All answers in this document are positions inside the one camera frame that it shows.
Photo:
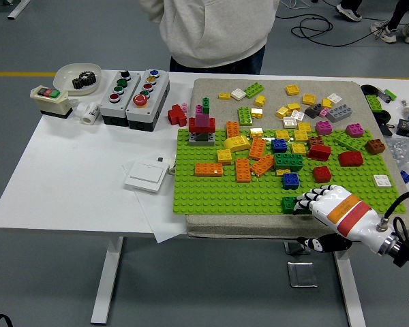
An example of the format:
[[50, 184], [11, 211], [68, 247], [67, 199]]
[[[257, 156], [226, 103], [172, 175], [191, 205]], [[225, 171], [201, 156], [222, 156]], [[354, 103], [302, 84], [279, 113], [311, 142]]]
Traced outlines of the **robot right hand white shell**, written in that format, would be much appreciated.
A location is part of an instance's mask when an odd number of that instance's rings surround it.
[[339, 185], [323, 185], [298, 196], [293, 213], [302, 209], [311, 211], [314, 218], [333, 231], [317, 238], [297, 238], [298, 243], [317, 252], [344, 251], [353, 242], [361, 242], [374, 253], [385, 255], [393, 239], [392, 227], [378, 231], [377, 212]]

